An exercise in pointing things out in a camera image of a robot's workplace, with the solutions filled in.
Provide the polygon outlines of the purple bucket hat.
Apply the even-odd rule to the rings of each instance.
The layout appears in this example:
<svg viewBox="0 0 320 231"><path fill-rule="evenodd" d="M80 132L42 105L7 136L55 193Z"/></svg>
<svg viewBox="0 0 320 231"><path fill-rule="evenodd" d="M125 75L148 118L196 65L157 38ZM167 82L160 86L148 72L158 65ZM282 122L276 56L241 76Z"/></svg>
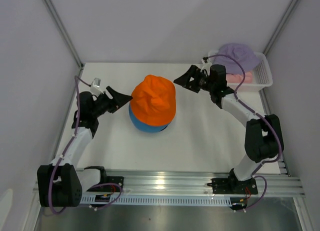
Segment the purple bucket hat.
<svg viewBox="0 0 320 231"><path fill-rule="evenodd" d="M242 75L242 69L230 58L236 60L243 68L244 72L252 71L260 64L260 59L254 51L246 44L227 43L221 46L217 52L219 56L210 58L212 64L225 66L227 74Z"/></svg>

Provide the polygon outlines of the blue bucket hat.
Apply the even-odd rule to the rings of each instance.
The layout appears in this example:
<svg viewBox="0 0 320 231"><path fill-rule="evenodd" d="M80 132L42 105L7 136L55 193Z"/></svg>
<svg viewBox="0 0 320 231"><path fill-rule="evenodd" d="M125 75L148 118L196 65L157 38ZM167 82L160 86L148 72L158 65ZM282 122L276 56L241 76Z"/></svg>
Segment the blue bucket hat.
<svg viewBox="0 0 320 231"><path fill-rule="evenodd" d="M128 113L129 113L129 118L132 122L132 124L135 126L136 129L138 129L141 132L145 133L159 133L161 132L160 130L164 128L165 126L169 126L171 123L169 122L168 124L165 125L160 125L160 126L154 126L154 125L149 125L146 124L142 121L140 121L133 113L131 105L128 106Z"/></svg>

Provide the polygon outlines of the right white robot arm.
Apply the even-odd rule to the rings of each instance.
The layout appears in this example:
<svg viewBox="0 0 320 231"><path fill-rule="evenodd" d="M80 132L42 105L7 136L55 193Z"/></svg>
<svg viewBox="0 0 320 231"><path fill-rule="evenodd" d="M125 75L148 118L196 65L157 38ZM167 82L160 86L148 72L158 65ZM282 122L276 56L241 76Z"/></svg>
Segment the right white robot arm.
<svg viewBox="0 0 320 231"><path fill-rule="evenodd" d="M201 69L191 65L185 74L176 78L174 84L194 93L209 92L211 101L230 113L245 128L245 155L230 170L228 178L213 178L208 185L214 194L258 193L254 174L264 165L275 163L284 149L280 120L275 114L259 114L245 104L227 84L226 68L213 64Z"/></svg>

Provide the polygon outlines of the orange bucket hat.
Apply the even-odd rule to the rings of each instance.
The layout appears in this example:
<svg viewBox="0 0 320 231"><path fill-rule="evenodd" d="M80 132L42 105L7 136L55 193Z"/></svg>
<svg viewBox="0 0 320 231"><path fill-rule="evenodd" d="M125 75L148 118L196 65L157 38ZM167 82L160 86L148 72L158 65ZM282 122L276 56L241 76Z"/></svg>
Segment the orange bucket hat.
<svg viewBox="0 0 320 231"><path fill-rule="evenodd" d="M130 108L137 120L149 126L164 126L176 115L176 88L170 80L147 75L132 91Z"/></svg>

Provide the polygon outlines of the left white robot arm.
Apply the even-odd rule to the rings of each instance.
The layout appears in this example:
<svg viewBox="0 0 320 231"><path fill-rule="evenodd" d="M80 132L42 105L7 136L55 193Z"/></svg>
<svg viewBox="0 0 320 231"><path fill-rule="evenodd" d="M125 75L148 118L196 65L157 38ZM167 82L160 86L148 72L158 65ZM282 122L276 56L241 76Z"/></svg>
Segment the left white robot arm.
<svg viewBox="0 0 320 231"><path fill-rule="evenodd" d="M107 86L105 92L93 94L90 91L76 93L77 109L73 115L71 138L61 154L37 170L39 202L42 207L77 207L84 192L103 191L114 186L119 192L122 186L110 183L103 166L88 166L84 173L76 171L86 147L95 137L99 121L105 113L113 114L132 100L132 96L119 93Z"/></svg>

